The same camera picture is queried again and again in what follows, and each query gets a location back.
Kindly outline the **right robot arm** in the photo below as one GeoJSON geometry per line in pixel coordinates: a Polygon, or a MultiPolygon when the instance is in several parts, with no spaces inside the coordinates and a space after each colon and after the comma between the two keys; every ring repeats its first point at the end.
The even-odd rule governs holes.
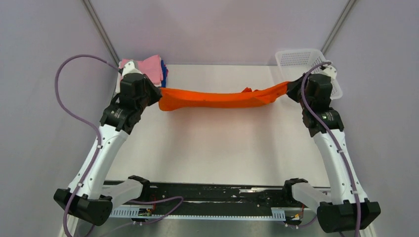
{"type": "Polygon", "coordinates": [[[323,74],[302,76],[287,85],[286,94],[302,108],[302,120],[320,151],[330,183],[330,193],[312,187],[307,180],[285,181],[283,202],[298,202],[315,211],[326,233],[355,231],[368,227],[381,213],[370,201],[353,170],[347,151],[344,125],[331,106],[332,79],[323,74]]]}

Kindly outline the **orange t-shirt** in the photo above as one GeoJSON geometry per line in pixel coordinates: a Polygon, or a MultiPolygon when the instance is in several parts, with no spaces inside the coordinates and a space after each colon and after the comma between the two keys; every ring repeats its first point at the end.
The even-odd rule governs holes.
{"type": "Polygon", "coordinates": [[[246,87],[238,93],[204,93],[189,90],[162,88],[162,98],[158,102],[161,111],[181,108],[254,108],[273,103],[286,94],[289,82],[282,82],[264,90],[246,87]]]}

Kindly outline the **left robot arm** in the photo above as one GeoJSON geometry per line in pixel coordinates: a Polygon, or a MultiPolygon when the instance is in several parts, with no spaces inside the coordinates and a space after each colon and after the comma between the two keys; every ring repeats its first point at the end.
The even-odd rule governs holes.
{"type": "Polygon", "coordinates": [[[57,189],[54,200],[69,215],[95,226],[103,225],[111,212],[134,199],[145,204],[151,199],[149,180],[131,175],[122,183],[103,190],[105,178],[122,144],[140,121],[146,107],[162,97],[159,88],[141,73],[123,76],[120,92],[103,111],[93,143],[77,176],[66,189],[57,189]]]}

